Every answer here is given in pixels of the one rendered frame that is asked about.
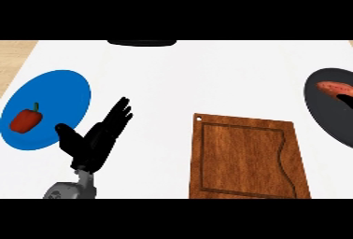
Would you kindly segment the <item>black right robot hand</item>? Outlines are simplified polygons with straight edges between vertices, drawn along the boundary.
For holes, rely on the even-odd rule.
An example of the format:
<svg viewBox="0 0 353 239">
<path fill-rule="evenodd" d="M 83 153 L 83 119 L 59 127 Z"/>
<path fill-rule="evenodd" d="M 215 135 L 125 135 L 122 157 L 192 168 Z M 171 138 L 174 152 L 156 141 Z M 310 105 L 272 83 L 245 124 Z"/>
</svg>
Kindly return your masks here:
<svg viewBox="0 0 353 239">
<path fill-rule="evenodd" d="M 338 94 L 337 98 L 347 104 L 347 106 L 353 109 L 353 96 L 345 94 Z"/>
</svg>

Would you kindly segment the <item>brown wooden cutting board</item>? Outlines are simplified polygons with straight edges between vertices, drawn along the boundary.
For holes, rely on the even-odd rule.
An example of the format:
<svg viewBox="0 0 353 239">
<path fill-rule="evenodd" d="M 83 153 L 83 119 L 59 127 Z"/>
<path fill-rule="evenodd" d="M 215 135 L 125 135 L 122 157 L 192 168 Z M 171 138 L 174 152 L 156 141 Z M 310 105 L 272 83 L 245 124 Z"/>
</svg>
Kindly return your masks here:
<svg viewBox="0 0 353 239">
<path fill-rule="evenodd" d="M 292 122 L 193 115 L 189 197 L 310 197 Z"/>
</svg>

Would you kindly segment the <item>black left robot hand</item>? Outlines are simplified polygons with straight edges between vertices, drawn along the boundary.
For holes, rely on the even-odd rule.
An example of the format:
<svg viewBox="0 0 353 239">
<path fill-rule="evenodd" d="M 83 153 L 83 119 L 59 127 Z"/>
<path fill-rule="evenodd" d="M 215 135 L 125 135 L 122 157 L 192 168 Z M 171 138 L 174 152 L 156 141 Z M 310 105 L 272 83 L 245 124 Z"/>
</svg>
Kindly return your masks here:
<svg viewBox="0 0 353 239">
<path fill-rule="evenodd" d="M 59 148 L 72 156 L 71 168 L 93 174 L 103 166 L 115 139 L 133 118 L 130 99 L 122 97 L 106 118 L 91 127 L 84 136 L 65 123 L 54 125 Z"/>
</svg>

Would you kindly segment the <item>blue round plate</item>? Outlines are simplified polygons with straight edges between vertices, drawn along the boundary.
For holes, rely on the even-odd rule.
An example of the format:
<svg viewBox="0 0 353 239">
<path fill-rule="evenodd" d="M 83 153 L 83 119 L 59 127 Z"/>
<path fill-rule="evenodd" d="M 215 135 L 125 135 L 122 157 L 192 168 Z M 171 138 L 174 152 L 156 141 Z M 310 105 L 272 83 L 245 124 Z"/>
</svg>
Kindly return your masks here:
<svg viewBox="0 0 353 239">
<path fill-rule="evenodd" d="M 7 100 L 0 119 L 0 134 L 10 147 L 21 150 L 46 148 L 57 142 L 54 125 L 72 128 L 84 118 L 91 101 L 87 79 L 71 70 L 54 70 L 29 80 Z M 10 129 L 19 112 L 29 110 L 43 118 L 25 132 Z"/>
</svg>

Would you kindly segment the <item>orange sweet potato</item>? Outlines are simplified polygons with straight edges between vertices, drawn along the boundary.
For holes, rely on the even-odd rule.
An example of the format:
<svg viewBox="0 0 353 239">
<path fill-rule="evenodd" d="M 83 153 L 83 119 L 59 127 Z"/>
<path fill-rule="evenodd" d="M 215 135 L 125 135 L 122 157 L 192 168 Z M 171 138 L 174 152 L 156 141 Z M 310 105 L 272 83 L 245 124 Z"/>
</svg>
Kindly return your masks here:
<svg viewBox="0 0 353 239">
<path fill-rule="evenodd" d="M 337 97 L 338 94 L 344 94 L 353 97 L 353 86 L 335 81 L 320 81 L 317 89 L 331 97 Z"/>
</svg>

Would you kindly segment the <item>dark grey round pan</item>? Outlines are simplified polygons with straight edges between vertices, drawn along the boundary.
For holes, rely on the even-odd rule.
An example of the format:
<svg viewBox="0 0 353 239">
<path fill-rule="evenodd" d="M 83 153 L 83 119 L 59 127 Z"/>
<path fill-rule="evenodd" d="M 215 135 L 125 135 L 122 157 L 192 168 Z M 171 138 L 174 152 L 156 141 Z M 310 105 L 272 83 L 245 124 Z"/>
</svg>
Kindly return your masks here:
<svg viewBox="0 0 353 239">
<path fill-rule="evenodd" d="M 323 68 L 307 78 L 303 88 L 310 115 L 325 132 L 353 148 L 353 109 L 337 98 L 326 95 L 316 84 L 335 81 L 353 86 L 353 72 L 340 68 Z"/>
</svg>

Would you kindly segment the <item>red bell pepper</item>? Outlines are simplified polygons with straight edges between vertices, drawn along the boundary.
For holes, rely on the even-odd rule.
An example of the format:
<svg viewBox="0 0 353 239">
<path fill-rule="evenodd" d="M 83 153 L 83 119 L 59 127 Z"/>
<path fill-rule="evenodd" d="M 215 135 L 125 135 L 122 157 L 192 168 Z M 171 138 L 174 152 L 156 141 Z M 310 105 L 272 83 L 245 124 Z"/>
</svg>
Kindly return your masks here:
<svg viewBox="0 0 353 239">
<path fill-rule="evenodd" d="M 10 121 L 10 130 L 25 134 L 40 123 L 43 114 L 38 112 L 38 103 L 32 104 L 32 109 L 23 109 Z"/>
</svg>

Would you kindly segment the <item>black rounded appliance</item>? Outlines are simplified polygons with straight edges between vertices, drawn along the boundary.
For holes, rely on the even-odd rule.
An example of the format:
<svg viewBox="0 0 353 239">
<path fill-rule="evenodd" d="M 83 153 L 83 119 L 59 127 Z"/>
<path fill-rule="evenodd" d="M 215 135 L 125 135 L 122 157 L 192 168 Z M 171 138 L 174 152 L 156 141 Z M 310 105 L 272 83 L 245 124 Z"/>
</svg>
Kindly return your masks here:
<svg viewBox="0 0 353 239">
<path fill-rule="evenodd" d="M 176 40 L 108 40 L 112 45 L 128 47 L 167 47 L 173 46 Z"/>
</svg>

